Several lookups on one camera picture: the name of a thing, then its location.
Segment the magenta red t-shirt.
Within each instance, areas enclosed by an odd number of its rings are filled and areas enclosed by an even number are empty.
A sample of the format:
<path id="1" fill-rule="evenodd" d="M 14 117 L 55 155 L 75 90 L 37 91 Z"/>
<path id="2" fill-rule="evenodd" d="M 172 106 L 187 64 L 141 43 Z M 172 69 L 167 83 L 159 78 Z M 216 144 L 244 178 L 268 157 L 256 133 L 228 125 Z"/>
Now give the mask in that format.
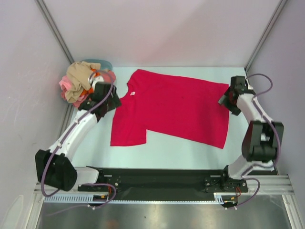
<path id="1" fill-rule="evenodd" d="M 113 118 L 111 146 L 145 144 L 147 131 L 154 131 L 224 148 L 229 112 L 218 102 L 227 84 L 139 69 L 127 87 Z"/>

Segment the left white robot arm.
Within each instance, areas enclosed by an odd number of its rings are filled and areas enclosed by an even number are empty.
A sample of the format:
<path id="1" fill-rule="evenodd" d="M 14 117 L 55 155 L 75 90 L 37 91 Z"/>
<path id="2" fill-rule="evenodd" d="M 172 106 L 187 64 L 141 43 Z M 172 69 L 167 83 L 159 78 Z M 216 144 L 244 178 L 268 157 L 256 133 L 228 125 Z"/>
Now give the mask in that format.
<path id="1" fill-rule="evenodd" d="M 41 187 L 51 186 L 70 191 L 75 185 L 89 184 L 99 191 L 105 186 L 105 178 L 94 167 L 75 167 L 72 159 L 88 132 L 97 125 L 107 112 L 121 105 L 116 87 L 109 83 L 96 83 L 94 92 L 80 104 L 75 118 L 47 150 L 40 149 L 35 155 L 38 181 Z"/>

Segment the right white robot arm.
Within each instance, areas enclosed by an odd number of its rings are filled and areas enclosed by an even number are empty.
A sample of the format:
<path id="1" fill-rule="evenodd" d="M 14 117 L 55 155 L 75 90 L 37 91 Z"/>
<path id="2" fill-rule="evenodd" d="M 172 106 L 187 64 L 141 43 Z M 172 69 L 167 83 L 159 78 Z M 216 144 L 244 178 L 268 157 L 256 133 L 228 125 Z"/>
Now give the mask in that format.
<path id="1" fill-rule="evenodd" d="M 243 114 L 247 120 L 241 155 L 227 165 L 219 186 L 227 192 L 244 183 L 244 177 L 255 168 L 274 169 L 281 154 L 284 133 L 282 122 L 274 121 L 258 102 L 256 93 L 245 76 L 233 76 L 230 86 L 219 100 L 233 115 Z"/>

